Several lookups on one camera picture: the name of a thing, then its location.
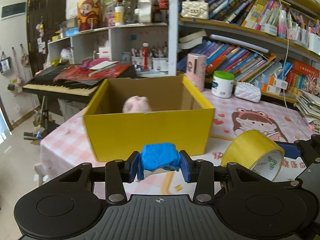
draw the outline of yellow tape roll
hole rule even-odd
[[[221,166],[236,162],[273,180],[279,173],[284,150],[257,130],[246,131],[234,139],[225,151]]]

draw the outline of table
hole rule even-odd
[[[264,112],[268,115],[268,119],[276,124],[284,141],[293,142],[297,139],[309,139],[313,134],[295,110],[287,110],[282,106],[263,101],[252,103],[234,96],[227,99],[217,98],[212,95],[210,90],[205,90],[203,94],[216,108],[215,119],[205,154],[193,156],[192,159],[194,160],[201,158],[213,162],[215,166],[220,165],[223,153],[231,140],[236,137],[239,130],[246,129],[245,126],[235,129],[237,123],[233,117],[242,110],[251,114],[252,119],[257,113]],[[42,170],[51,179],[83,162],[90,162],[93,167],[105,165],[105,163],[96,161],[91,150],[83,123],[83,113],[84,110],[70,118],[41,141]],[[267,136],[270,135],[267,131],[261,132]],[[304,169],[305,164],[301,158],[297,160],[285,158],[283,167],[275,181],[294,180]],[[195,183],[187,184],[184,182],[181,171],[154,174],[142,182],[124,183],[128,197],[131,194],[189,194],[192,198],[195,186]],[[218,190],[220,190],[220,183],[216,182],[215,192]],[[94,193],[99,198],[104,199],[104,183],[96,183]]]

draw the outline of white jar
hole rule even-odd
[[[124,24],[124,7],[117,6],[115,7],[115,25],[123,25]]]
[[[235,76],[224,71],[215,71],[213,73],[213,82],[211,92],[219,98],[229,98],[232,95],[233,80]]]

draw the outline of green lid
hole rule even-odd
[[[213,76],[221,79],[226,79],[226,80],[234,80],[235,76],[231,73],[225,72],[225,71],[220,71],[217,70],[213,73]]]

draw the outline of white handbag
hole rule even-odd
[[[182,11],[180,14],[182,17],[207,20],[208,11],[208,3],[204,0],[201,2],[186,0],[182,2]]]

